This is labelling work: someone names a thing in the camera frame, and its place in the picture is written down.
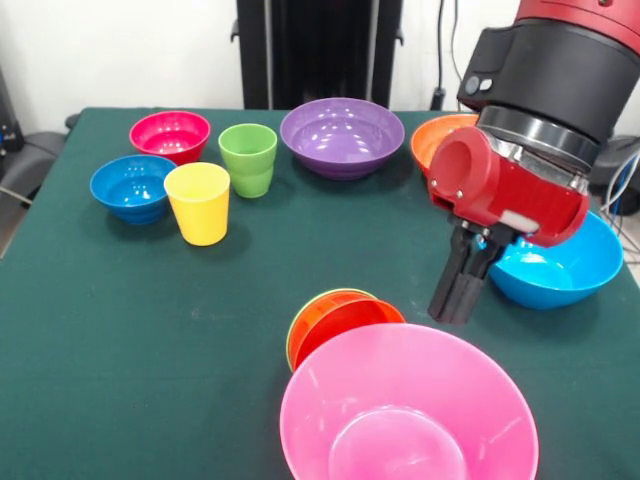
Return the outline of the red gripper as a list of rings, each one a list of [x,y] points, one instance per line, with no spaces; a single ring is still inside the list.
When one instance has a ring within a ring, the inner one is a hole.
[[[459,128],[445,137],[431,161],[431,200],[457,216],[450,217],[450,254],[428,308],[435,321],[468,322],[490,267],[516,240],[516,232],[551,247],[572,237],[587,216],[585,188],[561,185],[525,168],[527,152],[510,158],[499,151],[499,143],[475,126]],[[467,221],[511,228],[481,235]]]

